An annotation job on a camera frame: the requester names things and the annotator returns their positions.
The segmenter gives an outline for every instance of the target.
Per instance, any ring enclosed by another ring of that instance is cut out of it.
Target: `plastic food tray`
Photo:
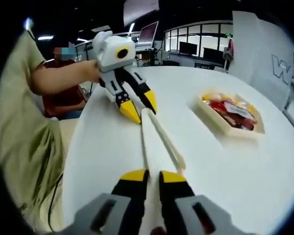
[[[246,104],[248,103],[246,100],[244,100],[242,97],[240,97],[238,94],[230,94],[223,92],[218,89],[210,89],[206,90],[205,92],[202,92],[198,95],[197,97],[197,104],[199,108],[201,109],[202,112],[204,112],[210,120],[226,135],[228,136],[234,136],[234,137],[244,137],[244,138],[252,138],[256,139],[259,136],[262,136],[265,134],[265,128],[264,124],[261,118],[260,113],[258,110],[254,107],[251,113],[254,115],[257,123],[254,125],[254,130],[249,131],[249,130],[244,130],[240,128],[235,128],[232,127],[226,120],[223,119],[213,108],[211,108],[208,104],[206,104],[203,100],[202,97],[205,94],[208,93],[222,93],[228,97],[230,97],[234,101],[244,101]]]

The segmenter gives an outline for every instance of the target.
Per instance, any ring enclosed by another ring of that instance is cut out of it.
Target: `red shirt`
[[[61,68],[67,65],[74,64],[74,60],[53,60],[45,65],[46,68]],[[68,88],[60,93],[53,95],[44,95],[43,103],[45,111],[53,106],[72,106],[81,103],[84,100],[83,95],[79,91],[78,86]]]

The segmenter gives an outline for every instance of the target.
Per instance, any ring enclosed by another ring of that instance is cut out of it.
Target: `computer monitor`
[[[158,21],[142,28],[137,42],[137,47],[152,47],[157,27]]]
[[[197,45],[192,43],[180,42],[180,53],[196,55],[197,53]]]
[[[204,59],[207,59],[211,62],[219,63],[219,64],[224,64],[225,59],[223,58],[223,51],[215,50],[215,49],[210,49],[210,48],[205,48],[204,47]]]

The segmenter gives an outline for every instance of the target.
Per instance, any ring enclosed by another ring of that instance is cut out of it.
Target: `food package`
[[[257,123],[252,114],[254,107],[243,101],[236,102],[222,93],[209,93],[202,97],[202,100],[215,110],[230,126],[254,130]]]

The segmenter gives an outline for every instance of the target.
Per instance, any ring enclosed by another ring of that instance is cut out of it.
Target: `red food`
[[[246,128],[248,130],[254,129],[254,120],[245,118],[239,114],[227,112],[224,101],[210,101],[210,107],[213,108],[221,117],[223,117],[232,127]]]

